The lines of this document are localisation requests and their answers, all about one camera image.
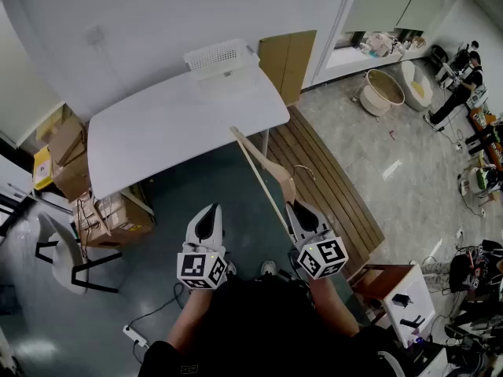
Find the wooden bench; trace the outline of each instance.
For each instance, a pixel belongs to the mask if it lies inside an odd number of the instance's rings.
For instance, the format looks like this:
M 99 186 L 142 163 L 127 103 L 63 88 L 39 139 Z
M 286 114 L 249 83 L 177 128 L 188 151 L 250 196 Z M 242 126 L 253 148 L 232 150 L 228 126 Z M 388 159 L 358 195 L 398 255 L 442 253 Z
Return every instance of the wooden bench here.
M 270 130 L 267 157 L 282 165 L 296 183 L 302 201 L 319 208 L 341 236 L 349 254 L 343 269 L 349 279 L 384 241 L 384 235 L 353 184 L 310 124 L 295 106 L 290 121 Z M 304 165 L 310 173 L 295 165 Z

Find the power strip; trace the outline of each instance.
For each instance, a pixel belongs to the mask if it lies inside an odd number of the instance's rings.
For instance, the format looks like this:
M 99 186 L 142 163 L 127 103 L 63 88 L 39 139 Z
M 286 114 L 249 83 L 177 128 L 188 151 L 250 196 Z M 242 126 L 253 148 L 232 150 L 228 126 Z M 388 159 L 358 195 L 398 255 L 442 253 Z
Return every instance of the power strip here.
M 124 325 L 123 333 L 130 337 L 133 341 L 138 342 L 138 346 L 144 347 L 147 345 L 147 340 L 138 334 L 132 327 Z

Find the gray floor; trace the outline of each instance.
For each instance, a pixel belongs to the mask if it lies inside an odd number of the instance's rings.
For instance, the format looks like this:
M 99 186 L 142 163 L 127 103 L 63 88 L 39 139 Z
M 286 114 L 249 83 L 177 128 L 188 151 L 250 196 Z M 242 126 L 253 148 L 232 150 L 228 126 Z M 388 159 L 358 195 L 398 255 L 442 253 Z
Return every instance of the gray floor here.
M 279 186 L 263 176 L 279 202 Z M 35 205 L 0 246 L 0 283 L 16 286 L 23 310 L 17 316 L 0 317 L 0 326 L 28 376 L 137 375 L 133 342 L 122 333 L 123 326 L 173 297 L 176 254 L 187 223 L 209 203 L 222 204 L 224 245 L 239 276 L 258 276 L 266 259 L 290 270 L 286 253 L 292 244 L 237 145 L 157 174 L 144 187 L 156 212 L 156 228 L 140 244 L 125 248 L 120 260 L 90 271 L 91 282 L 118 286 L 118 295 L 99 291 L 74 295 L 56 282 L 49 264 L 35 258 L 36 214 L 46 210 L 68 223 L 64 214 Z M 109 252 L 89 249 L 89 256 L 96 259 Z M 357 312 L 344 278 L 333 280 L 342 299 Z M 173 303 L 135 327 L 150 342 L 165 339 L 179 312 Z M 143 349 L 136 351 L 143 357 Z
M 432 110 L 436 112 L 450 93 L 444 95 L 438 88 L 431 69 L 422 60 L 414 63 L 431 80 Z M 383 68 L 392 75 L 396 69 Z M 460 243 L 455 236 L 460 226 L 465 245 L 479 244 L 484 238 L 501 242 L 501 203 L 487 204 L 486 217 L 481 218 L 466 208 L 457 191 L 457 175 L 470 160 L 465 145 L 463 152 L 456 152 L 446 137 L 424 122 L 423 113 L 406 104 L 380 118 L 370 115 L 359 102 L 350 100 L 362 80 L 363 75 L 356 75 L 303 93 L 297 107 L 345 169 L 384 232 L 386 240 L 373 253 L 371 262 L 422 263 L 440 241 L 435 259 L 448 260 Z M 460 109 L 455 109 L 451 117 Z M 462 108 L 451 123 L 453 129 L 446 126 L 444 134 L 451 140 L 455 141 L 457 133 L 464 138 L 473 134 L 466 114 Z M 398 167 L 390 174 L 394 165 Z M 467 203 L 480 212 L 478 200 L 467 197 Z M 432 296 L 438 314 L 448 314 L 453 296 Z M 443 319 L 434 330 L 439 341 L 443 338 L 442 324 Z

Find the tiled floor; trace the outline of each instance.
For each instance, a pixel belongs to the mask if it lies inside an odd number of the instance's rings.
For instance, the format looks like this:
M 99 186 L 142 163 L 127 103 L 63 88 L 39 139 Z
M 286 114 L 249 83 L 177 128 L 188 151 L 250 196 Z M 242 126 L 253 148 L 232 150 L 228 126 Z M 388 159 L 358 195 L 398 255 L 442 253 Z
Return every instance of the tiled floor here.
M 422 60 L 414 63 L 431 80 L 435 112 L 449 93 L 444 96 Z M 393 74 L 396 69 L 383 70 Z M 463 152 L 456 152 L 446 137 L 424 122 L 423 113 L 406 104 L 380 118 L 370 115 L 350 100 L 362 80 L 363 75 L 356 75 L 303 93 L 297 107 L 345 169 L 386 236 L 371 262 L 421 263 L 440 240 L 435 259 L 450 259 L 460 243 L 455 236 L 460 226 L 465 245 L 479 244 L 483 238 L 501 241 L 501 203 L 487 204 L 486 217 L 481 218 L 466 208 L 457 190 L 457 175 L 470 159 L 464 143 Z M 451 117 L 459 110 L 451 124 L 456 133 L 468 137 L 473 129 L 466 109 L 455 109 Z M 443 133 L 455 141 L 453 130 L 447 125 Z M 480 212 L 478 201 L 468 197 L 467 203 Z M 437 293 L 433 299 L 438 314 L 449 313 L 452 295 Z

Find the white plastic basket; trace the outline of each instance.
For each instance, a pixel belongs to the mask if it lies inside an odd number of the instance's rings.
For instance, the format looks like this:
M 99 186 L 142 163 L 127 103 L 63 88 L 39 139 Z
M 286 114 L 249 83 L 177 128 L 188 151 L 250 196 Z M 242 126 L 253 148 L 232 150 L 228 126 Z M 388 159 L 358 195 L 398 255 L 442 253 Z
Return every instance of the white plastic basket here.
M 221 75 L 238 68 L 257 65 L 259 57 L 242 39 L 232 39 L 193 50 L 183 56 L 196 80 Z

